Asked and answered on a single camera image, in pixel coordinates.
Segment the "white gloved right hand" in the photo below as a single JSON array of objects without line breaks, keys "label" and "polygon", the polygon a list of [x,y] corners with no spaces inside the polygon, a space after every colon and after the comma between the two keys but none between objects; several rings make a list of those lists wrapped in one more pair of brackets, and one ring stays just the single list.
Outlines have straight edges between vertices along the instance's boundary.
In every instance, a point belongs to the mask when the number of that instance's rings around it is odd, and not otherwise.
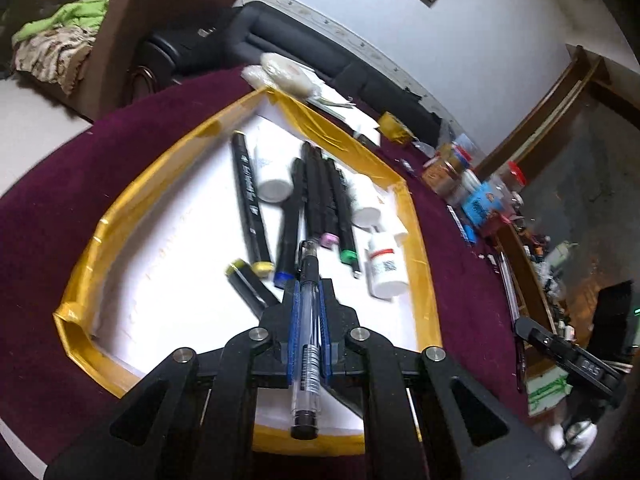
[{"label": "white gloved right hand", "polygon": [[602,408],[562,402],[553,414],[552,423],[544,428],[542,438],[568,469],[574,469],[596,440],[597,423],[603,415]]}]

